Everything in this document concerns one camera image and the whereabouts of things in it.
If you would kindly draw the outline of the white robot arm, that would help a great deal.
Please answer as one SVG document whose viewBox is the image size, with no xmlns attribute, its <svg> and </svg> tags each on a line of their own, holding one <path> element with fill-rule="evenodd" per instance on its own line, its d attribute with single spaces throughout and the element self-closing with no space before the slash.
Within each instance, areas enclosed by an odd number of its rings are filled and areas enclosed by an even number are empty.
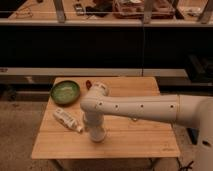
<svg viewBox="0 0 213 171">
<path fill-rule="evenodd" d="M 105 136 L 104 116 L 113 115 L 173 123 L 199 131 L 193 171 L 213 171 L 213 97 L 159 95 L 110 97 L 108 87 L 95 82 L 80 102 L 93 142 Z"/>
</svg>

